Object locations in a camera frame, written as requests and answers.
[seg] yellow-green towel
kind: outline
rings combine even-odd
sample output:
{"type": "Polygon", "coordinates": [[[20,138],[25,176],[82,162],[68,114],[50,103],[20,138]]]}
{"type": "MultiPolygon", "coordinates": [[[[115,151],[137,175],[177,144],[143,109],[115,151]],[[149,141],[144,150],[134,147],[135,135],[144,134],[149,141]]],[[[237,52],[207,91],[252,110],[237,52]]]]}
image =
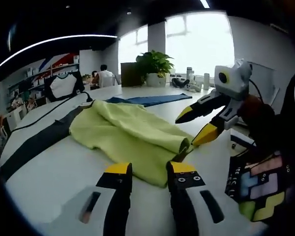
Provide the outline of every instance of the yellow-green towel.
{"type": "Polygon", "coordinates": [[[131,162],[134,175],[165,187],[166,163],[193,137],[142,105],[95,101],[76,116],[70,126],[72,137],[86,147],[100,148],[114,162],[131,162]]]}

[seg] ceiling light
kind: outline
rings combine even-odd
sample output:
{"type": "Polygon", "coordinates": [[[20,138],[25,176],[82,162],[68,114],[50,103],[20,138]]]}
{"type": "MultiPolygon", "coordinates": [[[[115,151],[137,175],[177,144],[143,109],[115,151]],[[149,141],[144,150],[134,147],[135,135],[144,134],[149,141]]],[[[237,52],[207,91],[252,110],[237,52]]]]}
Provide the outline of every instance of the ceiling light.
{"type": "Polygon", "coordinates": [[[35,46],[38,46],[40,44],[43,43],[48,43],[51,41],[56,41],[56,40],[60,40],[60,39],[66,39],[66,38],[78,38],[78,37],[105,37],[105,38],[117,38],[117,36],[112,36],[112,35],[101,35],[101,34],[80,34],[80,35],[69,35],[69,36],[63,36],[63,37],[58,37],[58,38],[51,38],[51,39],[47,39],[38,43],[34,43],[26,48],[23,48],[21,50],[19,50],[18,52],[16,52],[15,54],[9,56],[7,59],[5,59],[3,62],[1,62],[0,67],[5,64],[7,61],[11,60],[13,57],[15,57],[16,55],[26,51],[27,49],[33,48],[35,46]]]}
{"type": "Polygon", "coordinates": [[[207,3],[207,0],[200,0],[200,1],[201,1],[204,8],[210,8],[210,6],[207,3]]]}

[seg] window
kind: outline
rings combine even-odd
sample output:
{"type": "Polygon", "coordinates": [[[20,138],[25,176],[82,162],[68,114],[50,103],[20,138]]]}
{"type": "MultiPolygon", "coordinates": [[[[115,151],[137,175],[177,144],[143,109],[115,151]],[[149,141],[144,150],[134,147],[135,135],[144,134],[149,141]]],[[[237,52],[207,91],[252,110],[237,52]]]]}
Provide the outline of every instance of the window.
{"type": "Polygon", "coordinates": [[[140,53],[148,51],[148,26],[125,34],[118,44],[118,73],[121,74],[121,63],[135,62],[140,53]]]}
{"type": "Polygon", "coordinates": [[[192,67],[196,75],[214,77],[216,65],[233,65],[234,44],[228,17],[222,12],[174,16],[166,23],[166,54],[176,73],[192,67]]]}

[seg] ceiling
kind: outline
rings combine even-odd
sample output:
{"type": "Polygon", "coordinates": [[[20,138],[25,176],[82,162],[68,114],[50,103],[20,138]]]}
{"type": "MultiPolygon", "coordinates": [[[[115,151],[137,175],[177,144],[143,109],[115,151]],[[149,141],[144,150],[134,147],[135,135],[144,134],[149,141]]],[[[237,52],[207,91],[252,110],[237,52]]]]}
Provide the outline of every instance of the ceiling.
{"type": "MultiPolygon", "coordinates": [[[[210,10],[226,10],[228,15],[280,25],[266,0],[207,0],[210,10]]],[[[200,0],[45,0],[30,4],[0,3],[0,63],[13,53],[34,43],[75,34],[121,36],[145,24],[161,22],[165,17],[204,10],[200,0]]],[[[113,38],[75,38],[42,44],[26,50],[0,68],[0,77],[47,56],[79,51],[104,50],[113,38]]]]}

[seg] blue towel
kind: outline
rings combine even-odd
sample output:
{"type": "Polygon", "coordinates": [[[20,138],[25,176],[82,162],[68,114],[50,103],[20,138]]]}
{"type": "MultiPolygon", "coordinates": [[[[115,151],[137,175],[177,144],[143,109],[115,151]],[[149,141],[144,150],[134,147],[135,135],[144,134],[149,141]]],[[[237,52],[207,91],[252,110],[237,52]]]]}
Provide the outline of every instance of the blue towel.
{"type": "Polygon", "coordinates": [[[180,95],[165,95],[165,96],[152,96],[152,97],[133,97],[129,99],[122,99],[118,97],[112,97],[106,102],[109,103],[131,103],[131,104],[139,104],[145,107],[155,106],[167,102],[175,102],[179,100],[189,99],[192,96],[188,96],[184,93],[180,95]]]}

